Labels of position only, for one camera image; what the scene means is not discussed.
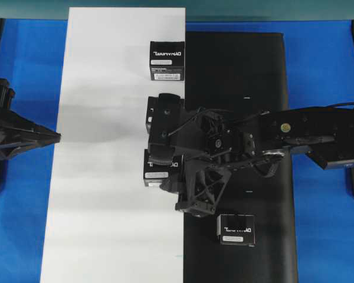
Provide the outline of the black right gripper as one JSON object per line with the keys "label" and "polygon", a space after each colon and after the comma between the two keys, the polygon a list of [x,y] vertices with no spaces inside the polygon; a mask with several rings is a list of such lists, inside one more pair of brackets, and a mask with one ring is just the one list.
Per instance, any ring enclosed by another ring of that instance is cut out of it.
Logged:
{"label": "black right gripper", "polygon": [[[161,93],[159,126],[149,135],[151,161],[172,161],[183,156],[182,173],[162,181],[160,188],[177,194],[175,210],[195,217],[214,215],[219,200],[231,178],[231,171],[210,162],[242,162],[257,156],[255,134],[245,130],[251,120],[235,119],[233,112],[200,107],[187,110],[180,96]],[[172,134],[181,125],[181,145]]]}

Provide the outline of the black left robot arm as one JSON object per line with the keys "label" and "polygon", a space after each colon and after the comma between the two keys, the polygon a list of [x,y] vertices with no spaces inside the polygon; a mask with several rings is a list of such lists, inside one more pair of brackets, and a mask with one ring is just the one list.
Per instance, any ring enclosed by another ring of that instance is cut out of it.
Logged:
{"label": "black left robot arm", "polygon": [[0,169],[2,162],[52,144],[61,134],[28,120],[11,110],[15,91],[6,79],[0,78]]}

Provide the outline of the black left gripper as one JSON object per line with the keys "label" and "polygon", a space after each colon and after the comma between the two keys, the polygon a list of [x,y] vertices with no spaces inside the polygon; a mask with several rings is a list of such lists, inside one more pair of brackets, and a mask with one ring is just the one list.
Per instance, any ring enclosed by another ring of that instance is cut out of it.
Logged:
{"label": "black left gripper", "polygon": [[0,159],[59,143],[61,134],[0,108]]}

